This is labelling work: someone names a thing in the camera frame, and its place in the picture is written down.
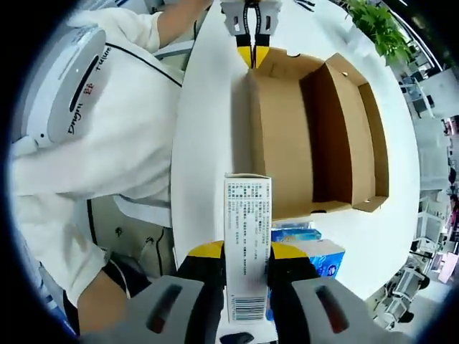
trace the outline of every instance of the white jacket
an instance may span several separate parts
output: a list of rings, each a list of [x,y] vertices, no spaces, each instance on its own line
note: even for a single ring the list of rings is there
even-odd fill
[[[98,24],[107,42],[173,75],[151,53],[159,48],[160,14],[127,9],[84,11],[70,20]],[[103,252],[70,224],[76,200],[110,194],[169,201],[172,138],[180,87],[147,64],[106,47],[98,67],[104,86],[79,140],[11,162],[13,216],[34,256],[76,305],[105,265]]]

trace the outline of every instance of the blue and white box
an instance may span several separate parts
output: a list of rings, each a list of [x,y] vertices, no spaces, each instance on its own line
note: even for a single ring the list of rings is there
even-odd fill
[[[298,240],[318,240],[322,234],[315,228],[314,222],[295,222],[273,224],[272,242],[296,242]]]
[[[343,261],[345,249],[331,240],[286,242],[305,252],[321,277],[335,278]]]

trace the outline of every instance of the sleeve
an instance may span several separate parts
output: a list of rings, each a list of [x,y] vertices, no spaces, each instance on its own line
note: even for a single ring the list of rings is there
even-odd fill
[[[129,9],[108,8],[96,11],[80,11],[69,19],[71,27],[97,24],[105,30],[107,41],[127,39],[153,53],[159,49],[158,17],[155,14],[136,14]]]
[[[76,307],[105,260],[71,222],[74,207],[75,201],[55,194],[13,198],[14,220],[31,253]]]

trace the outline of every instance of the cardboard box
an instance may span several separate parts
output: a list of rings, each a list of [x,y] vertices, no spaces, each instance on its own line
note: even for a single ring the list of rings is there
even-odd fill
[[[224,255],[230,323],[265,319],[271,252],[271,179],[250,174],[224,180]]]
[[[252,169],[273,179],[273,221],[381,206],[384,130],[369,83],[349,62],[270,48],[249,77]]]

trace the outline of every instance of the hand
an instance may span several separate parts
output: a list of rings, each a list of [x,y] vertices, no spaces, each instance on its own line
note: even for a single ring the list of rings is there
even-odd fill
[[[182,34],[200,18],[212,4],[212,0],[181,0],[178,4],[166,7],[158,18],[160,47],[164,47]]]

